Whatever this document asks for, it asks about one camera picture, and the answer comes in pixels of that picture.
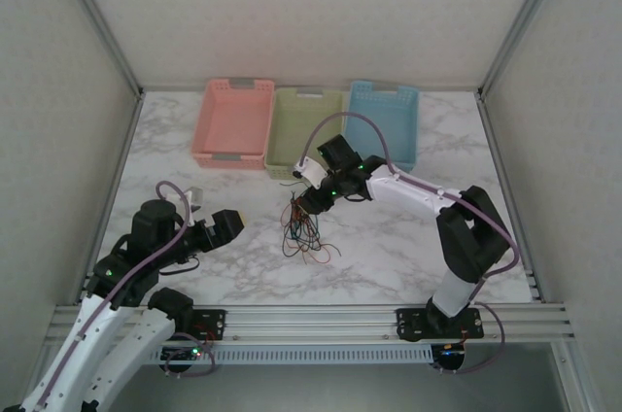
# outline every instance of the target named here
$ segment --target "plastic basket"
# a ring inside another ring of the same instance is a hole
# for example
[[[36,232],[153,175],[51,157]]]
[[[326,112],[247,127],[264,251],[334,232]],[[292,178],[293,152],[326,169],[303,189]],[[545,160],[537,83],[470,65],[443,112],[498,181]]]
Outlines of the plastic basket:
[[[309,135],[324,118],[345,108],[341,91],[279,88],[274,97],[270,138],[265,155],[265,168],[272,179],[293,179],[292,170],[300,159]],[[308,155],[324,160],[317,147],[341,133],[343,119],[331,120],[315,136]]]
[[[410,171],[417,162],[417,115],[419,90],[398,86],[397,91],[383,90],[372,82],[353,82],[350,90],[349,111],[373,120],[387,141],[392,162],[404,171]],[[384,157],[376,133],[360,119],[346,119],[345,138],[363,158],[369,155]]]
[[[205,88],[191,153],[201,167],[263,169],[274,83],[211,80]]]

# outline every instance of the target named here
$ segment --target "blue basket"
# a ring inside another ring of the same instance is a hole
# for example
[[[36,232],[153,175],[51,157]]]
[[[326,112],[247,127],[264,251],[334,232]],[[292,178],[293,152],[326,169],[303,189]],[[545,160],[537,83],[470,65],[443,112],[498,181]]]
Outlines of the blue basket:
[[[353,82],[349,111],[373,120],[387,141],[392,162],[409,172],[417,162],[417,114],[419,90],[399,86],[397,91],[374,91],[372,82]],[[363,159],[369,155],[384,157],[376,132],[366,122],[346,118],[346,140]]]

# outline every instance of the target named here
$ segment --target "green basket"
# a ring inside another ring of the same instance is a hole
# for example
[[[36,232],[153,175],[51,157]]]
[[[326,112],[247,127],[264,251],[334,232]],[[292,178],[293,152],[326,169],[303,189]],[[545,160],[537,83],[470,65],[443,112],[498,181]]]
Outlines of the green basket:
[[[279,88],[275,91],[272,123],[265,154],[265,168],[272,179],[293,180],[294,164],[300,159],[309,135],[324,118],[345,109],[345,96],[336,90]],[[313,139],[308,155],[327,165],[317,148],[343,131],[343,118],[331,120]]]

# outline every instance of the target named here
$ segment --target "white marble surface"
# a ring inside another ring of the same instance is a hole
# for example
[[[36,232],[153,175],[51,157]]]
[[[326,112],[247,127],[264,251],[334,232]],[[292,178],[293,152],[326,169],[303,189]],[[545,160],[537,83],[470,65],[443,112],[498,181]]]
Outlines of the white marble surface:
[[[141,203],[167,179],[182,189],[204,189],[199,218],[223,208],[244,213],[247,226],[231,244],[200,256],[191,273],[160,278],[197,304],[423,303],[446,270],[435,223],[375,202],[339,202],[320,216],[323,240],[341,250],[329,264],[285,258],[279,223],[291,190],[265,171],[201,169],[190,141],[201,93],[151,92],[134,141],[100,252],[103,257],[128,232]],[[413,174],[466,189],[486,189],[509,223],[499,181],[471,93],[424,93],[420,101],[420,151]],[[508,253],[503,261],[508,261]],[[531,301],[521,266],[489,281],[478,299]]]

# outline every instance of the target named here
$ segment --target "pink basket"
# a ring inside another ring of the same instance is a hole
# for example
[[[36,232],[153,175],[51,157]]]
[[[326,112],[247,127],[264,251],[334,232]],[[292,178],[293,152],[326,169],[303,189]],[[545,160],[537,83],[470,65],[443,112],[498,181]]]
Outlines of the pink basket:
[[[263,169],[272,120],[274,82],[231,87],[229,79],[211,80],[192,140],[192,156],[201,167]]]

